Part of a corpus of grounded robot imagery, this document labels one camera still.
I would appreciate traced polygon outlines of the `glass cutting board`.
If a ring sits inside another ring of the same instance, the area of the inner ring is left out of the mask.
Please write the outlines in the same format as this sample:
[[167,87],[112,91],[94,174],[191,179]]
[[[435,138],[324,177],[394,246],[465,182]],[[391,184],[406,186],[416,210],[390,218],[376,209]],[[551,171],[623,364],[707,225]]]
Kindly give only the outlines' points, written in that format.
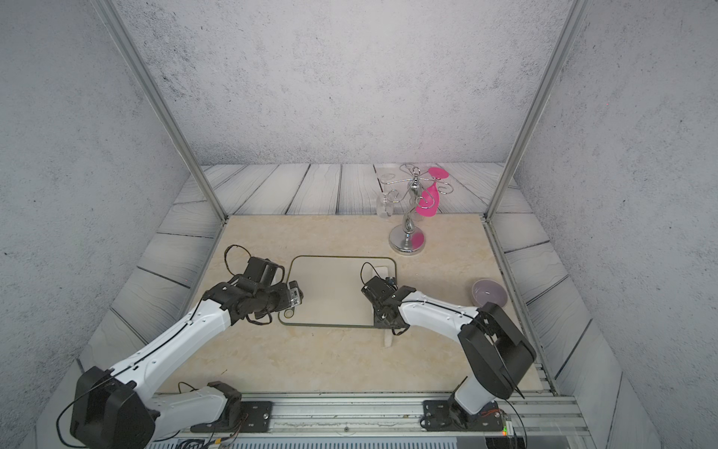
[[398,265],[390,257],[295,257],[289,279],[298,282],[304,297],[301,305],[279,315],[280,322],[295,327],[373,329],[372,305],[361,289],[379,274],[379,266],[389,266],[390,277],[398,276]]

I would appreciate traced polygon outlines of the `white speckled ceramic knife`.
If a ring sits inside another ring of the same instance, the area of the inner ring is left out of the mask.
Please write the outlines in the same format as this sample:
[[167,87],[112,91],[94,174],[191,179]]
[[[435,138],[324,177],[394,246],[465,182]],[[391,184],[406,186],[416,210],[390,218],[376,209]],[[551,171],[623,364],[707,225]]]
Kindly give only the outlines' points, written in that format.
[[[379,266],[378,271],[381,275],[381,278],[387,278],[391,276],[391,273],[389,271],[389,266]],[[392,329],[385,329],[383,331],[383,347],[384,348],[390,348],[392,346],[394,340],[394,335],[392,333]]]

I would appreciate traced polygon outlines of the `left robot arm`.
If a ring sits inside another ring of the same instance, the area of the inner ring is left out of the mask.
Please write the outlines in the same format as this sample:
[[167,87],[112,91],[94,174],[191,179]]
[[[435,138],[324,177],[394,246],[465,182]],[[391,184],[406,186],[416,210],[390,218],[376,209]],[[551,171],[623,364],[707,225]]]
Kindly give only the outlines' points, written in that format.
[[107,370],[86,370],[67,407],[70,435],[88,448],[145,448],[185,428],[240,430],[247,418],[242,395],[224,382],[166,398],[156,393],[195,352],[236,323],[266,326],[275,312],[300,305],[298,283],[275,279],[280,269],[250,257],[245,271],[207,290],[188,314],[134,355]]

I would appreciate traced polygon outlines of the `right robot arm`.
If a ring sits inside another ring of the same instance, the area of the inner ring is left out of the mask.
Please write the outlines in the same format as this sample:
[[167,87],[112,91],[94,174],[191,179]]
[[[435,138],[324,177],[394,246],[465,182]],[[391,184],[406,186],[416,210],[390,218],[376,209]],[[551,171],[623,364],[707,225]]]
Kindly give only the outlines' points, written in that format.
[[461,346],[471,374],[449,400],[457,420],[469,421],[497,398],[518,393],[519,382],[534,366],[536,350],[497,304],[459,306],[379,276],[364,282],[361,292],[380,327],[400,334],[422,327]]

